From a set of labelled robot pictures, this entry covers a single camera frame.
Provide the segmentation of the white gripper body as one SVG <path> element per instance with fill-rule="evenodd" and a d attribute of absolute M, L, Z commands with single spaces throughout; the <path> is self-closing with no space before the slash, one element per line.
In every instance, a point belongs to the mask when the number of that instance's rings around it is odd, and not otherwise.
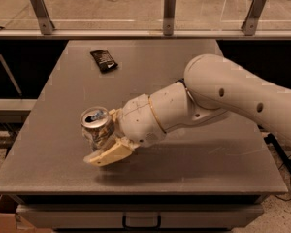
<path fill-rule="evenodd" d="M 166 133 L 150 107 L 149 96 L 143 94 L 129 100 L 118 116 L 121 132 L 134 144 L 150 147 L 162 141 Z"/>

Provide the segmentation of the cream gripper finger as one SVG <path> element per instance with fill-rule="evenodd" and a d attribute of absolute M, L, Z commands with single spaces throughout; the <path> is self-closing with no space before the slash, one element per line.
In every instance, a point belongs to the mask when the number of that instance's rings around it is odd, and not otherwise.
<path fill-rule="evenodd" d="M 126 137 L 115 137 L 105 145 L 86 156 L 83 161 L 94 166 L 106 166 L 129 157 L 135 150 L 136 144 Z"/>
<path fill-rule="evenodd" d="M 120 125 L 119 125 L 119 113 L 121 112 L 120 109 L 111 109 L 109 110 L 109 115 L 111 117 L 111 120 L 113 122 L 113 131 L 114 134 L 117 137 L 122 137 L 123 133 L 121 131 Z"/>

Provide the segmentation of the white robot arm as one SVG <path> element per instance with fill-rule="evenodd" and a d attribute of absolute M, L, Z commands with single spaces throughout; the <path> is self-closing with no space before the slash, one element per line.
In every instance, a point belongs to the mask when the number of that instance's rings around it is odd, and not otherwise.
<path fill-rule="evenodd" d="M 214 123 L 230 112 L 247 117 L 291 146 L 291 89 L 269 83 L 219 55 L 202 54 L 183 79 L 122 108 L 89 108 L 81 114 L 92 154 L 84 161 L 106 166 L 150 147 L 179 128 Z"/>

